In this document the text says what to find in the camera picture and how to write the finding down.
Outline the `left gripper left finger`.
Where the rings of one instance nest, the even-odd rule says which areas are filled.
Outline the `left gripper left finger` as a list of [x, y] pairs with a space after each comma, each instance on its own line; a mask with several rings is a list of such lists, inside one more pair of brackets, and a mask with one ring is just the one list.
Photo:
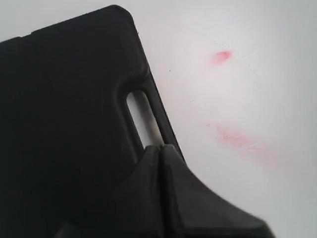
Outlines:
[[80, 225], [65, 224], [57, 238], [161, 238], [159, 152], [148, 146], [132, 174], [108, 197], [103, 210]]

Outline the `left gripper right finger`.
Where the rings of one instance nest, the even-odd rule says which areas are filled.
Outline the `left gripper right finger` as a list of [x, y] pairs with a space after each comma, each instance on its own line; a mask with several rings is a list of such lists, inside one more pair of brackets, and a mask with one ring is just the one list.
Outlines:
[[160, 151], [160, 195], [168, 238], [272, 238], [265, 221], [218, 196], [172, 145]]

